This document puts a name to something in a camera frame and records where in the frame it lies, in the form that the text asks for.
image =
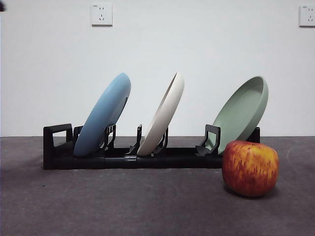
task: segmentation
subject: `dish rack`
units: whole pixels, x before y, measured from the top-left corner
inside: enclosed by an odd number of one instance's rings
[[[148,156],[137,156],[142,138],[142,125],[137,127],[136,142],[130,147],[115,147],[116,125],[106,127],[102,143],[104,145],[86,157],[73,156],[73,149],[82,126],[72,131],[71,124],[47,126],[43,129],[43,169],[137,169],[137,168],[221,168],[222,156],[218,155],[220,146],[220,127],[207,124],[202,143],[195,147],[167,147],[168,128],[161,142]],[[54,145],[53,134],[66,131],[66,141]],[[212,149],[205,147],[209,133],[216,136]],[[257,127],[249,142],[260,143],[260,129]]]

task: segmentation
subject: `gray floor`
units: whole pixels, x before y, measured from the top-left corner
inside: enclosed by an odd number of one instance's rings
[[[248,199],[224,187],[220,169],[43,171],[42,138],[1,138],[1,235],[314,236],[315,137],[262,143],[278,152],[280,175]]]

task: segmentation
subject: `white wall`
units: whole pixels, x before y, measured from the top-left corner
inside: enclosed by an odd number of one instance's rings
[[[174,73],[186,82],[170,135],[203,135],[229,96],[262,75],[262,135],[315,135],[313,0],[112,0],[114,26],[92,28],[92,0],[6,0],[1,13],[1,135],[82,125],[119,73],[132,82],[118,135],[148,128]]]

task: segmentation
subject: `outlet cover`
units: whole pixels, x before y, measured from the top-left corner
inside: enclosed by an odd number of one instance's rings
[[[91,24],[92,26],[112,26],[113,5],[111,3],[92,5]]]
[[[315,5],[303,5],[299,7],[300,27],[315,27]]]

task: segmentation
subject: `red apple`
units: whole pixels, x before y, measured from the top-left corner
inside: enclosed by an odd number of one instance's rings
[[[235,192],[248,197],[264,195],[276,185],[278,172],[278,154],[272,148],[246,141],[227,144],[222,176]]]

